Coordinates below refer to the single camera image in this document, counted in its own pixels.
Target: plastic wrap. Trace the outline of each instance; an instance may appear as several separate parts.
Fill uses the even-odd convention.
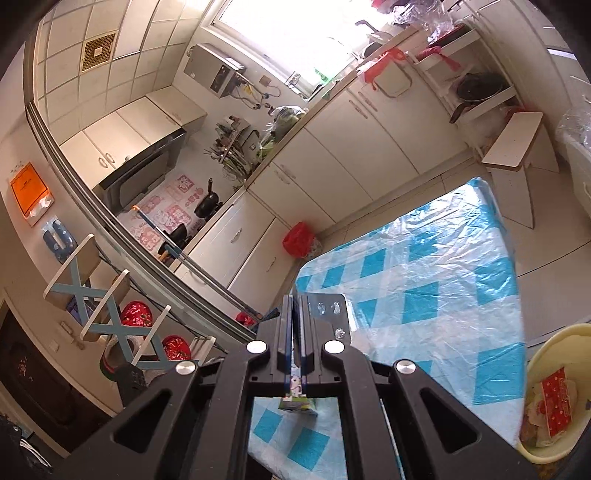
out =
[[[411,0],[403,7],[394,7],[396,23],[410,23],[428,34],[433,43],[453,30],[453,20],[440,0]]]
[[[492,191],[473,179],[308,262],[298,274],[297,290],[344,294],[353,346],[387,365],[402,358],[415,361],[516,445],[526,361],[505,234]],[[314,478],[347,478],[335,399],[319,401],[315,423],[278,412],[283,420],[267,442],[256,436],[265,408],[273,406],[257,399],[249,449],[258,461],[284,480],[302,478],[291,460],[293,442],[280,439],[306,427],[330,439],[330,447],[317,452]]]
[[[591,105],[569,109],[560,119],[556,128],[556,138],[563,143],[575,140],[591,151]]]

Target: wall socket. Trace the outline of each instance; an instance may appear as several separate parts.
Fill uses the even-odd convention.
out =
[[[263,85],[263,87],[268,87],[271,84],[271,79],[268,76],[263,75],[261,80],[259,80],[259,83]]]

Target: pot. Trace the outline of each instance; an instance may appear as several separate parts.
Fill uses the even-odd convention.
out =
[[[505,78],[499,73],[468,73],[457,86],[456,95],[462,102],[452,113],[449,122],[456,123],[468,106],[478,105],[506,87]]]
[[[213,179],[209,179],[207,183],[207,196],[204,197],[201,202],[195,208],[195,215],[199,218],[207,218],[215,212],[217,204],[220,199],[217,193],[212,191]]]

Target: blue checkered tablecloth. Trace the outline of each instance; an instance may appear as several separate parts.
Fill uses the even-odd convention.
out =
[[[481,179],[306,264],[299,291],[342,293],[371,360],[410,358],[507,442],[525,392],[521,308],[506,231]],[[257,398],[249,452],[282,480],[346,479],[337,401],[317,416]]]

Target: kitchen cabinet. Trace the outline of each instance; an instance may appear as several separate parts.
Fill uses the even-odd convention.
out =
[[[295,262],[282,245],[287,232],[288,228],[275,219],[230,285],[234,295],[258,312],[265,313],[273,306]]]
[[[150,146],[117,112],[101,118],[84,132],[114,168]]]
[[[189,256],[227,287],[273,219],[247,192],[222,215]]]
[[[207,112],[190,98],[184,96],[176,87],[170,86],[146,95],[164,113],[183,127],[189,135],[203,126]]]
[[[114,172],[114,168],[84,132],[78,132],[60,148],[76,173],[91,190]]]
[[[273,162],[256,178],[249,191],[289,226],[306,222],[315,233],[319,233],[335,224],[333,219]]]
[[[417,176],[396,142],[347,90],[331,100],[306,129],[373,200]]]
[[[335,222],[372,201],[351,174],[305,128],[273,162]]]
[[[172,118],[146,97],[121,107],[117,113],[150,145],[179,129]]]
[[[419,173],[437,167],[468,148],[437,96],[412,66],[403,68],[411,87],[395,98],[355,80],[349,89],[388,131]]]

